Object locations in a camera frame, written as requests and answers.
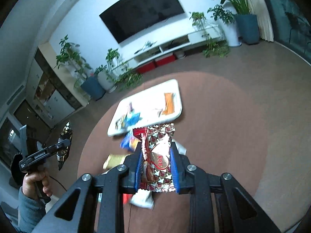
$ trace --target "round table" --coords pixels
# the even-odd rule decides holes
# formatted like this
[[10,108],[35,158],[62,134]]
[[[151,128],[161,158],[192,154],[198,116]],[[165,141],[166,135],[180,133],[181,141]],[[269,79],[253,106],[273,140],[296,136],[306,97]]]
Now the round table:
[[[229,80],[202,72],[165,75],[143,83],[127,96],[173,78],[178,81],[183,105],[180,117],[174,121],[174,138],[187,149],[189,161],[211,174],[231,173],[254,195],[268,146],[259,108]],[[105,113],[91,132],[81,154],[78,177],[84,173],[101,174],[110,153],[127,153],[120,148],[123,136],[107,136],[118,104]],[[128,227],[130,232],[187,232],[189,195],[160,193],[154,194],[154,200],[153,210],[124,206],[126,232]]]

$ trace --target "air vent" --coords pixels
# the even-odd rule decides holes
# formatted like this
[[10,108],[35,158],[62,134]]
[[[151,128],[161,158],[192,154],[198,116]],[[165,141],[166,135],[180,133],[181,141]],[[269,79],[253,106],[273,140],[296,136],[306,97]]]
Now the air vent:
[[11,96],[11,98],[7,101],[7,105],[10,105],[10,103],[14,100],[14,98],[23,90],[24,85],[21,85],[16,92]]

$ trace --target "black flat-screen tv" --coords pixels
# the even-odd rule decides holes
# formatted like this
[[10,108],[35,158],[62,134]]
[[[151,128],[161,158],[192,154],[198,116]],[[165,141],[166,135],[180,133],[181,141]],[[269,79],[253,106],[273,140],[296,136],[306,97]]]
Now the black flat-screen tv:
[[184,13],[178,0],[120,0],[100,18],[118,43],[158,22]]

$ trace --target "tv stand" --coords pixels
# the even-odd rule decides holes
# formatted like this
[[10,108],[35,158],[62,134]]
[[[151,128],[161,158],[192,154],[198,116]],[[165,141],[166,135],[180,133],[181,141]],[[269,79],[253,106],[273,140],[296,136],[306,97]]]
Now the tv stand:
[[[205,30],[213,39],[218,41],[224,39],[222,30],[216,23],[206,24]],[[120,51],[123,59],[128,61],[129,67],[134,69],[165,54],[172,53],[179,49],[190,49],[191,46],[198,46],[200,43],[204,44],[206,38],[203,35],[203,31],[197,31],[197,29],[192,26],[192,21],[185,18],[156,29],[150,34],[132,41],[120,49]],[[149,48],[137,52],[137,49],[141,47],[138,46],[138,43],[142,43],[143,41],[156,41],[156,43]]]

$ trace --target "brown floor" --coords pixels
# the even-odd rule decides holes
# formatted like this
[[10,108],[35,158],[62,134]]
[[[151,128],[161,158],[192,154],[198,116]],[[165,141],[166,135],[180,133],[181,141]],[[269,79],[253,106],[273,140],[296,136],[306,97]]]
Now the brown floor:
[[[254,197],[282,231],[295,224],[311,204],[311,67],[277,43],[261,42],[232,49],[226,58],[192,55],[144,74],[143,80],[181,71],[224,77],[258,106],[268,130],[268,152]],[[80,155],[91,131],[127,92],[107,94],[69,118],[74,129],[69,158],[60,172],[56,159],[48,162],[50,174],[66,188],[77,179]],[[60,129],[53,132],[51,143]],[[60,197],[61,187],[57,183],[53,187]]]

